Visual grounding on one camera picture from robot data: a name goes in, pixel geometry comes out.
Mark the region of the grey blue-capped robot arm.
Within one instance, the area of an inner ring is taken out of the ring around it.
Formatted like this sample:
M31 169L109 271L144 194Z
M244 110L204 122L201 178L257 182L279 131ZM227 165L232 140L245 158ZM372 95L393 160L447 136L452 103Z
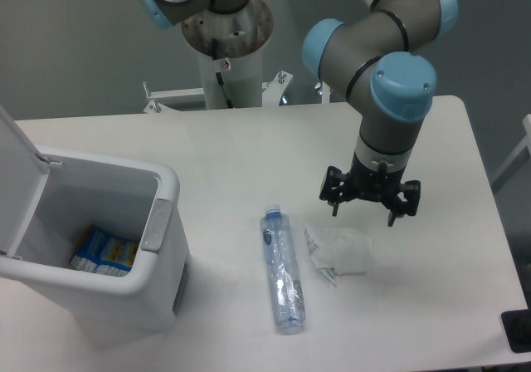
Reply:
M159 27L180 26L203 58L210 109L259 106L261 75L246 62L270 39L273 19L261 0L139 0ZM403 173L429 112L436 72L417 49L448 32L457 0L364 0L370 13L347 25L316 23L301 58L362 117L348 172L329 167L320 198L332 208L354 199L382 204L389 221L417 213L421 184Z

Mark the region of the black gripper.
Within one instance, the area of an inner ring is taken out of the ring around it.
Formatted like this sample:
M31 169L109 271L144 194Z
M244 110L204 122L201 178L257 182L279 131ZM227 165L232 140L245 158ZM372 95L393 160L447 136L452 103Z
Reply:
M325 172L319 199L333 208L336 217L341 203L354 199L381 203L389 211L387 225L392 227L398 218L414 217L421 198L421 182L410 180L401 184L405 169L395 172L365 166L355 154L349 174L329 166Z

